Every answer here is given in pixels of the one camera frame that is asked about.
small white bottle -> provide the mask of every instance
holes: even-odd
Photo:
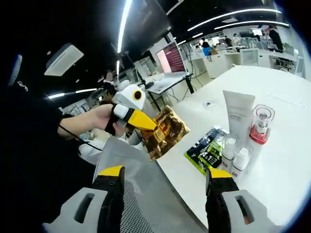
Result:
[[[222,154],[222,164],[223,169],[230,173],[231,172],[231,166],[232,161],[234,158],[234,152],[236,147],[236,139],[233,137],[225,138],[223,143],[223,154]]]
[[[234,180],[238,180],[243,175],[248,162],[248,149],[242,148],[239,152],[236,153],[236,156],[233,159],[231,175]]]

white desk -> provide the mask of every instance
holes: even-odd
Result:
[[[276,111],[271,136],[260,159],[238,182],[268,209],[277,225],[286,225],[308,192],[311,180],[311,83],[290,73],[263,67],[235,67],[173,107],[191,132],[157,160],[180,197],[206,227],[205,177],[184,153],[214,125],[228,129],[223,90],[253,94],[255,105]],[[212,105],[205,109],[204,102]]]
[[[284,58],[284,59],[288,59],[291,60],[293,62],[297,61],[297,54],[296,55],[291,55],[289,53],[281,53],[281,52],[272,52],[269,50],[259,50],[259,56],[274,56],[274,57],[280,57],[280,58]]]
[[[246,48],[246,46],[245,45],[229,46],[226,49],[233,49],[233,48],[244,49],[244,48]]]
[[[189,72],[192,72],[193,74],[201,75],[204,72],[207,71],[207,67],[205,66],[205,57],[198,57],[195,59],[192,59],[192,65],[191,62],[188,60],[184,61],[185,67]]]
[[[187,75],[189,75],[188,72],[175,72],[167,74],[161,73],[150,76],[145,78],[145,81],[147,83],[154,82],[154,85],[146,89],[146,91],[161,95],[163,92],[186,79]]]

human hand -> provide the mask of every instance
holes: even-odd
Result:
[[[112,104],[104,104],[89,111],[95,128],[101,130],[106,129],[106,126],[110,120],[112,108]],[[128,130],[127,128],[119,127],[116,123],[113,123],[112,126],[115,129],[116,134],[123,134]]]

office chair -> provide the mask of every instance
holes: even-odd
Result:
[[[259,50],[258,49],[242,49],[240,50],[241,61],[243,66],[259,66]]]
[[[302,72],[303,72],[303,68],[304,68],[303,66],[304,66],[303,57],[298,56],[294,75],[302,77]]]

black cable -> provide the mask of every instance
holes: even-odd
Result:
[[[170,97],[175,98],[175,100],[177,101],[177,103],[179,103],[179,102],[180,102],[180,100],[179,100],[179,99],[177,99],[177,97],[175,96],[174,90],[173,90],[172,88],[171,88],[171,90],[172,90],[172,92],[173,92],[173,95],[171,95],[168,91],[167,91],[167,94],[168,94]]]
[[[71,136],[74,136],[75,138],[79,139],[81,142],[84,142],[85,144],[89,145],[90,147],[93,147],[93,148],[95,148],[95,149],[97,149],[97,150],[99,150],[99,151],[102,151],[101,149],[99,149],[99,148],[97,148],[97,147],[95,147],[95,146],[89,144],[88,142],[84,141],[83,139],[81,139],[81,138],[78,137],[77,135],[75,135],[75,134],[73,134],[72,132],[70,132],[69,130],[65,129],[63,126],[59,125],[59,127],[60,127],[61,129],[63,129],[64,131],[66,131],[67,133],[69,133]]]
[[[183,100],[184,100],[184,98],[186,97],[186,94],[187,94],[188,90],[189,90],[189,87],[187,88],[187,90],[186,90],[186,92],[185,92],[185,95],[184,95],[184,97],[182,98],[182,100],[181,100],[181,101],[183,101]]]

